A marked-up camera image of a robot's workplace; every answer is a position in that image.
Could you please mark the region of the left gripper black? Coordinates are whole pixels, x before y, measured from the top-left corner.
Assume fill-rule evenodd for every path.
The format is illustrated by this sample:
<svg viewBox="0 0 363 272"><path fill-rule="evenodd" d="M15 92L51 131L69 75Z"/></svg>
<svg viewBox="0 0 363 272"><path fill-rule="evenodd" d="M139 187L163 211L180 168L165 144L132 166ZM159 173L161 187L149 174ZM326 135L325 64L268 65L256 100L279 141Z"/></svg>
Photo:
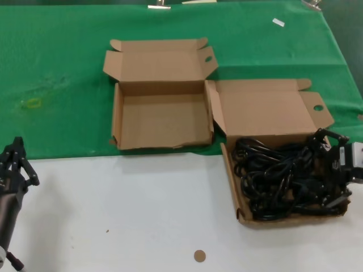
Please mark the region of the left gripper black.
<svg viewBox="0 0 363 272"><path fill-rule="evenodd" d="M13 156L18 153L18 163L22 167L28 179L25 180L21 174L20 168L12 169L13 165L9 168L9 165L13 163ZM1 153L1 198L20 193L24 195L28 192L28 186L39 186L40 181L37 173L30 165L26 158L26 150L24 147L24 141L22 137L15 137L11 144L4 147Z"/></svg>

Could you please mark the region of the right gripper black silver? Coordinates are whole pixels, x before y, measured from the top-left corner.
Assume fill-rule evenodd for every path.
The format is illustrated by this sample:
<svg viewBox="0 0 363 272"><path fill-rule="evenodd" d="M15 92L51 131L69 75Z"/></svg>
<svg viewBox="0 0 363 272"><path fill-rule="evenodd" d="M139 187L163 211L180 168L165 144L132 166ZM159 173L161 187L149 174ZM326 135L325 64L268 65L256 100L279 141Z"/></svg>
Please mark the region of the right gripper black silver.
<svg viewBox="0 0 363 272"><path fill-rule="evenodd" d="M338 141L338 146L330 148L326 137ZM348 184L362 184L362 143L348 143L349 137L319 128L308 137L308 147L318 153L327 154L326 167L334 182L322 182L320 189L320 207L333 208L346 201L352 194Z"/></svg>

